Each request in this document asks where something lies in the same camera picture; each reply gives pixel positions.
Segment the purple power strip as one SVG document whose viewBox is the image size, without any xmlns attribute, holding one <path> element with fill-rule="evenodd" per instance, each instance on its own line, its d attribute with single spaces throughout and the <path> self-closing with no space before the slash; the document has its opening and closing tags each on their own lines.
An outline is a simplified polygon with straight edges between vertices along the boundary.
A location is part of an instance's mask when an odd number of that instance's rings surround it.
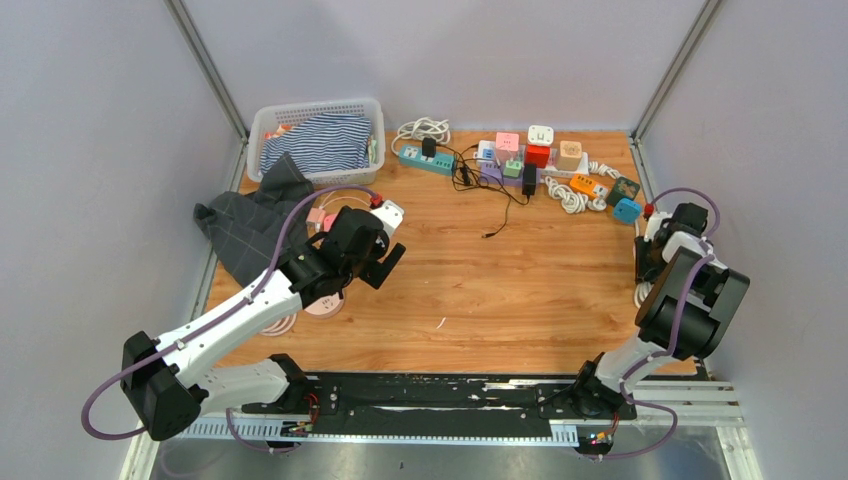
<svg viewBox="0 0 848 480">
<path fill-rule="evenodd" d="M 504 177 L 501 169 L 494 162 L 480 161 L 477 163 L 477 167 L 480 175 L 486 177 L 493 184 L 500 183 L 506 187 L 515 188 L 522 186 L 522 174 L 519 174 L 517 178 Z"/>
</svg>

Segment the black charger on teal strip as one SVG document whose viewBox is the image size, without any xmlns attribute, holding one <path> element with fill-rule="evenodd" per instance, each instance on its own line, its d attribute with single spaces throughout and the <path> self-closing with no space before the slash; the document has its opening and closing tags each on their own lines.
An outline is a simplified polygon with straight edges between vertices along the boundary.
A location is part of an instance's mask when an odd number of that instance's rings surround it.
<svg viewBox="0 0 848 480">
<path fill-rule="evenodd" d="M 437 153 L 438 142 L 434 138 L 423 138 L 421 140 L 421 155 L 423 158 L 434 158 Z"/>
</svg>

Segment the teal power strip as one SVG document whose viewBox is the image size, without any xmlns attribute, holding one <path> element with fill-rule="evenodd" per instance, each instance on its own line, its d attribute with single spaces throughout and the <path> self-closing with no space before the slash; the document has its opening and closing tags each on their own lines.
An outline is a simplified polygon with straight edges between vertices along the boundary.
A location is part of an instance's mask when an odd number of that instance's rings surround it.
<svg viewBox="0 0 848 480">
<path fill-rule="evenodd" d="M 420 146 L 404 145 L 399 149 L 398 158 L 405 166 L 448 177 L 453 175 L 455 160 L 450 154 L 436 152 L 432 157 L 428 157 L 423 154 Z"/>
</svg>

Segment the tan cube socket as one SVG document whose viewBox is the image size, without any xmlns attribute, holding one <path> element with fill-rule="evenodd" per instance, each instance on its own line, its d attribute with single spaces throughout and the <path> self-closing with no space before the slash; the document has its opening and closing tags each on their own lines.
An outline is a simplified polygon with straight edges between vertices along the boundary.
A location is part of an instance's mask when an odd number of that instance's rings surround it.
<svg viewBox="0 0 848 480">
<path fill-rule="evenodd" d="M 574 172 L 579 169 L 583 158 L 582 143 L 572 140 L 561 140 L 556 166 L 558 170 Z"/>
</svg>

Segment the white plastic basket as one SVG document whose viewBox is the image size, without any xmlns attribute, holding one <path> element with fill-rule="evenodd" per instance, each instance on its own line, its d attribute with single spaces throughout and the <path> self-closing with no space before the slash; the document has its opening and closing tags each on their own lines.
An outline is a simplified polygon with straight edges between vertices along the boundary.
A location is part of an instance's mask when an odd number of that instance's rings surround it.
<svg viewBox="0 0 848 480">
<path fill-rule="evenodd" d="M 246 173 L 258 182 L 288 157 L 315 184 L 368 185 L 386 150 L 382 106 L 373 98 L 268 106 L 254 116 Z"/>
</svg>

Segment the black power adapter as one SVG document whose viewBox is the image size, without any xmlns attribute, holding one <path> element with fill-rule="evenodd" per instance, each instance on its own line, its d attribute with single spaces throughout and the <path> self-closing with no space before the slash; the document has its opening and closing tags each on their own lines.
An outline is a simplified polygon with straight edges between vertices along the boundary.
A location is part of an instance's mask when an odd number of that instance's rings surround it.
<svg viewBox="0 0 848 480">
<path fill-rule="evenodd" d="M 532 197 L 538 184 L 538 171 L 535 164 L 525 163 L 522 170 L 521 190 L 522 194 L 529 199 Z"/>
</svg>

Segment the orange power strip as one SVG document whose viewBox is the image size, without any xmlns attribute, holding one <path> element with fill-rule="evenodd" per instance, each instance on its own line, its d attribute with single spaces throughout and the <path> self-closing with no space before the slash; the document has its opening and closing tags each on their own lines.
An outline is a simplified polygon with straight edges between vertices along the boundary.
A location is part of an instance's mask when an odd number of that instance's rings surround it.
<svg viewBox="0 0 848 480">
<path fill-rule="evenodd" d="M 577 193 L 586 195 L 590 200 L 605 200 L 609 188 L 587 175 L 575 174 L 569 181 L 569 187 Z"/>
</svg>

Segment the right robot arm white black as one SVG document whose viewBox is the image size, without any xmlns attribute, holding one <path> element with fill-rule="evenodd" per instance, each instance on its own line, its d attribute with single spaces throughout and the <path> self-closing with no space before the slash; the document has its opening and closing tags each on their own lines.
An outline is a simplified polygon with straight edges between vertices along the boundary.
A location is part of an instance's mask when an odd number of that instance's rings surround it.
<svg viewBox="0 0 848 480">
<path fill-rule="evenodd" d="M 651 285 L 635 317 L 637 330 L 581 367 L 565 392 L 576 413 L 612 415 L 660 367 L 716 350 L 751 280 L 717 259 L 707 223 L 707 210 L 694 203 L 649 216 L 646 233 L 634 242 L 636 277 Z"/>
</svg>

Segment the light pink usb charger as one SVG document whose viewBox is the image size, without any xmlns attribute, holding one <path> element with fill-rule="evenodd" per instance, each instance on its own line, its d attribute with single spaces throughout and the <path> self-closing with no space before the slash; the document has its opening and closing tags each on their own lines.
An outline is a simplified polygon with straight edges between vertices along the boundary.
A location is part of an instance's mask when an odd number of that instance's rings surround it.
<svg viewBox="0 0 848 480">
<path fill-rule="evenodd" d="M 307 224 L 313 228 L 314 231 L 319 232 L 322 230 L 324 219 L 327 216 L 327 212 L 322 208 L 311 208 L 307 214 Z"/>
</svg>

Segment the blue white striped cloth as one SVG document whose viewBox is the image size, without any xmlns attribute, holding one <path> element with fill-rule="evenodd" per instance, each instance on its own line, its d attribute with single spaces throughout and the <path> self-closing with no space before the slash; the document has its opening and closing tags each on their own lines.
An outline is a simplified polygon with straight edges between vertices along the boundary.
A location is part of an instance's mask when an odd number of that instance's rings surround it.
<svg viewBox="0 0 848 480">
<path fill-rule="evenodd" d="M 266 139 L 259 157 L 260 172 L 267 173 L 285 154 L 304 175 L 366 168 L 371 133 L 372 122 L 367 117 L 322 113 Z"/>
</svg>

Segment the red cube socket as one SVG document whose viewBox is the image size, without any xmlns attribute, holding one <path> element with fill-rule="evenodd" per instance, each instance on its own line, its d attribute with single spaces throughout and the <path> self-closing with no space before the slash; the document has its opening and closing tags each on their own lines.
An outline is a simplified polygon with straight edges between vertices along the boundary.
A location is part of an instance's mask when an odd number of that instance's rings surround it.
<svg viewBox="0 0 848 480">
<path fill-rule="evenodd" d="M 548 165 L 551 148 L 549 146 L 528 144 L 525 147 L 524 163 L 543 169 Z"/>
</svg>

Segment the dark green cube socket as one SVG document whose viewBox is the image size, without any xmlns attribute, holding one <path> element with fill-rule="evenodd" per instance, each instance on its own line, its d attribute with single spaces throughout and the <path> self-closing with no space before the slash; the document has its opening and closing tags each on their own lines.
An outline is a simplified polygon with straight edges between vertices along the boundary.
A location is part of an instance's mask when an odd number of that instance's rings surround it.
<svg viewBox="0 0 848 480">
<path fill-rule="evenodd" d="M 638 182 L 619 176 L 615 179 L 605 201 L 609 206 L 616 206 L 623 199 L 634 200 L 640 190 L 641 185 Z"/>
</svg>

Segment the blue cube socket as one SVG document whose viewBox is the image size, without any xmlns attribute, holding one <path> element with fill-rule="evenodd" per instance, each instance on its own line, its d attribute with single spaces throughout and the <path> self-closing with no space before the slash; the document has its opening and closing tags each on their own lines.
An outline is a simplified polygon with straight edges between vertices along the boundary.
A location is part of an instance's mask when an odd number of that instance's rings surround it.
<svg viewBox="0 0 848 480">
<path fill-rule="evenodd" d="M 640 203 L 623 198 L 613 206 L 612 216 L 621 223 L 632 225 L 638 221 L 642 212 L 643 206 Z"/>
</svg>

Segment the round pink power strip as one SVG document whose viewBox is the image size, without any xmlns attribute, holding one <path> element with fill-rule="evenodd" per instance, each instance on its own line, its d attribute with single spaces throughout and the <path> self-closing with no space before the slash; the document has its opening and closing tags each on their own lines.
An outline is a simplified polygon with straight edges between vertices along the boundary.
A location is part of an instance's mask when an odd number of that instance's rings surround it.
<svg viewBox="0 0 848 480">
<path fill-rule="evenodd" d="M 305 307 L 303 311 L 315 318 L 329 318 L 338 314 L 342 310 L 344 303 L 345 300 L 341 295 L 335 293 L 321 297 L 311 305 Z"/>
</svg>

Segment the pink cube adapter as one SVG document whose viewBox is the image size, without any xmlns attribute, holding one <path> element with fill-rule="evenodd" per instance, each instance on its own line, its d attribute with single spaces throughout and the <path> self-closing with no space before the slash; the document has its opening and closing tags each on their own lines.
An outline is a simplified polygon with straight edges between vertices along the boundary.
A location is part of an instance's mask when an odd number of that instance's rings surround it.
<svg viewBox="0 0 848 480">
<path fill-rule="evenodd" d="M 327 216 L 325 216 L 324 219 L 323 219 L 323 223 L 322 223 L 322 230 L 325 231 L 325 232 L 328 232 L 331 229 L 336 218 L 337 218 L 337 215 L 335 213 L 328 214 Z"/>
</svg>

